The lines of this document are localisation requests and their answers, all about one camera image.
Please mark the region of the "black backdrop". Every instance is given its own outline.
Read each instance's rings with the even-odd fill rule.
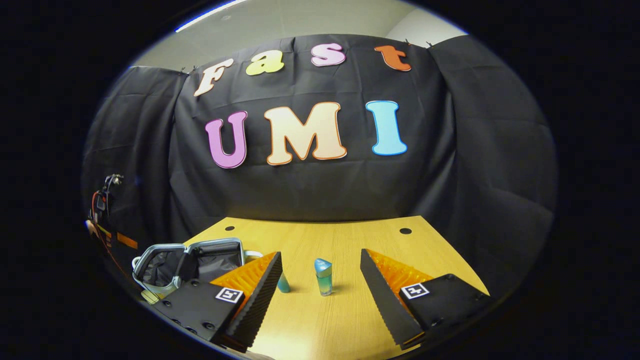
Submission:
[[[86,231],[76,222],[84,216],[78,191],[83,139],[98,100],[144,47],[189,18],[183,13],[163,24],[185,2],[34,5],[11,3],[9,11],[9,25],[19,27],[7,44],[14,54],[8,84],[20,91],[12,94],[19,110],[4,143],[11,169],[6,206],[26,219],[22,232],[10,237],[20,240],[9,259],[18,265],[8,273],[10,354],[210,358],[206,349],[157,327],[86,257]],[[637,238],[620,232],[637,216],[628,165],[637,147],[625,111],[632,102],[631,57],[618,57],[630,44],[628,8],[576,9],[561,1],[429,5],[486,42],[529,85],[557,139],[561,180],[558,218],[535,271],[494,315],[442,347],[439,358],[492,352],[565,358],[567,351],[580,358],[629,356],[636,349],[625,340],[636,327],[618,315],[632,308],[631,298],[610,292],[611,283],[623,285],[631,274],[628,239]],[[24,192],[13,191],[18,188]],[[610,251],[595,251],[601,248]],[[152,343],[158,345],[144,346]]]
[[[311,48],[333,42],[348,60],[311,64]],[[404,52],[411,71],[384,65],[373,51],[381,44]],[[253,55],[268,49],[283,52],[284,69],[244,74]],[[227,216],[334,222],[420,215],[492,296],[501,299],[521,281],[553,219],[555,149],[528,89],[476,39],[465,35],[426,49],[363,35],[307,35],[227,56],[237,65],[198,97],[204,69],[227,57],[189,74],[133,67],[107,92],[86,139],[82,193],[89,208],[105,175],[124,175],[124,184],[111,190],[109,222],[134,238],[138,251],[120,266],[153,243],[185,242]],[[398,104],[406,152],[371,151],[378,137],[365,111],[371,100]],[[346,155],[268,165],[278,140],[271,139],[264,112],[290,106],[304,118],[326,101],[341,104],[336,126]],[[221,168],[211,159],[204,128],[237,111],[248,117],[246,158]],[[222,127],[224,149],[234,148],[233,135]],[[122,250],[129,251],[111,249],[116,258]]]

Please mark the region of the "purple letter u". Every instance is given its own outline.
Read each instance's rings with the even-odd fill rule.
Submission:
[[[205,125],[204,129],[209,133],[209,149],[213,161],[221,168],[234,168],[240,166],[246,158],[246,138],[244,137],[244,120],[247,117],[246,111],[239,111],[229,115],[228,121],[234,129],[234,141],[236,149],[229,155],[222,149],[222,138],[220,129],[222,119],[216,119]]]

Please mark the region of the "ceiling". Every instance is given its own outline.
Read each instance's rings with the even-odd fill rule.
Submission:
[[[391,38],[397,38],[405,35],[404,28],[411,27],[410,24],[397,26],[409,18],[409,14],[412,22],[424,17],[435,20],[427,23],[440,29],[440,38],[464,34],[433,14],[398,0],[248,0],[179,33],[169,34],[132,65],[188,71],[236,50],[301,35],[342,33],[389,37],[395,28],[395,36]]]

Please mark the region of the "yellow letter a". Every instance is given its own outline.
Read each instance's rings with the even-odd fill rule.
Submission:
[[[252,63],[246,67],[247,75],[260,75],[263,72],[276,72],[284,67],[282,52],[269,50],[251,58]]]

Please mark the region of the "foam letter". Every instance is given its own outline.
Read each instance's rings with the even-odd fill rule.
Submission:
[[[382,53],[382,58],[385,59],[385,63],[391,68],[400,71],[411,70],[411,65],[405,64],[400,61],[400,56],[406,55],[402,51],[398,51],[391,45],[378,46],[374,48],[375,51]]]
[[[234,63],[233,59],[225,60],[219,64],[215,64],[212,67],[207,67],[202,72],[202,81],[200,87],[193,93],[193,96],[200,96],[209,90],[213,89],[213,82],[220,80],[220,77],[225,71],[225,67],[230,67]]]
[[[369,101],[365,107],[373,113],[376,123],[378,142],[371,150],[378,155],[398,155],[406,151],[406,144],[400,140],[396,110],[398,104],[394,101]]]
[[[213,161],[221,168],[234,168],[240,166],[246,158],[246,138],[244,137],[244,120],[247,117],[246,111],[239,111],[229,115],[228,121],[233,125],[234,141],[236,149],[233,154],[228,155],[222,149],[222,138],[220,129],[222,119],[216,119],[205,125],[204,129],[209,133],[209,150]]]
[[[282,52],[269,50],[260,53],[251,59],[252,63],[246,67],[248,75],[260,75],[263,72],[276,72],[284,67]]]
[[[267,110],[264,117],[271,122],[271,155],[267,157],[267,163],[283,165],[291,162],[293,156],[287,152],[287,140],[299,159],[306,159],[314,137],[317,142],[313,151],[314,158],[343,158],[347,149],[340,143],[337,119],[339,110],[340,104],[337,102],[319,102],[311,109],[304,125],[286,106]]]
[[[335,43],[316,45],[311,49],[311,55],[314,56],[311,62],[315,66],[338,65],[347,57],[337,50],[342,50],[342,46]]]

